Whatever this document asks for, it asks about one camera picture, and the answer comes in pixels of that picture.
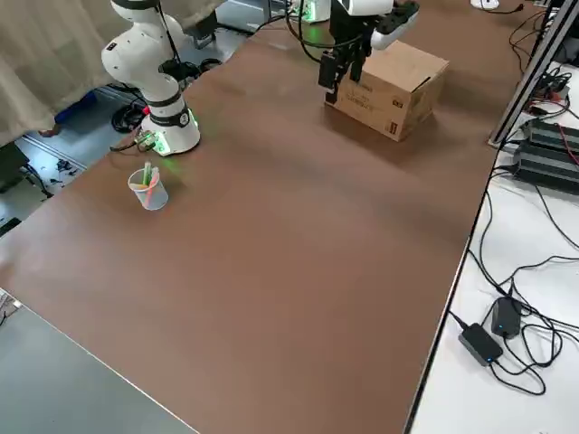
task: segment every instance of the marker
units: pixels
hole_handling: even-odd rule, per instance
[[[147,161],[145,163],[145,168],[143,169],[143,184],[149,185],[151,183],[151,162]]]
[[[155,167],[153,169],[153,177],[151,179],[151,184],[149,186],[155,185],[158,179],[159,179],[159,168]],[[151,200],[151,196],[153,195],[153,190],[154,190],[153,188],[150,188],[147,192],[147,199],[145,200],[145,208],[148,208],[148,203]]]

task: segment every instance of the white table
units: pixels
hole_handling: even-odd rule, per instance
[[[572,83],[572,89],[573,103],[579,101],[579,82],[575,86]],[[552,121],[579,128],[579,121],[568,114]],[[511,155],[501,153],[497,165],[510,164]],[[548,220],[533,186],[514,181],[512,177],[496,177],[490,182],[489,193],[494,218],[485,239],[483,257],[495,280],[508,277],[518,266],[537,263],[554,254],[579,257],[579,250],[565,241]],[[557,223],[579,242],[579,196],[545,188],[542,193]],[[488,219],[489,203],[485,200],[470,245],[477,255],[480,236]],[[468,257],[463,260],[465,263],[458,276],[451,311],[469,324],[479,323],[499,294],[483,278],[474,260]],[[579,325],[579,262],[550,263],[541,269],[522,271],[517,274],[517,287],[542,314]],[[559,358],[551,367],[539,371],[546,383],[546,394],[535,397],[500,384],[490,369],[481,367],[459,342],[460,331],[458,324],[447,316],[414,416],[412,434],[577,432],[578,344],[565,339]],[[502,339],[497,337],[497,340],[503,346]],[[514,351],[527,361],[520,337],[510,342]],[[536,349],[534,354],[547,358],[549,343],[546,340],[535,337],[531,345]],[[506,350],[500,361],[513,371],[522,369],[513,363],[513,357]],[[539,389],[538,383],[529,375],[506,376],[500,369],[497,373],[509,382]]]

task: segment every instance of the beige curtain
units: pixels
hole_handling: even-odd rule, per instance
[[[162,0],[184,27],[223,0]],[[0,146],[111,82],[100,51],[129,23],[108,0],[0,0]]]

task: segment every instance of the plastic cup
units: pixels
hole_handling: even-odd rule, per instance
[[[130,188],[138,200],[143,205],[143,208],[149,211],[160,210],[169,200],[161,176],[157,177],[147,188],[137,188],[136,185],[142,185],[143,172],[145,169],[139,169],[128,178],[128,188]]]

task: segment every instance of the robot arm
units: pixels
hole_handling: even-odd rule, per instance
[[[329,31],[336,41],[320,61],[318,84],[329,90],[326,101],[335,103],[340,81],[360,81],[365,59],[372,49],[384,50],[416,20],[420,6],[409,0],[332,0]]]
[[[179,83],[160,71],[185,41],[181,25],[163,14],[160,0],[111,0],[111,4],[133,25],[102,50],[105,69],[114,79],[140,90],[150,110],[141,127],[155,139],[154,149],[160,155],[191,149],[199,142],[199,130]]]

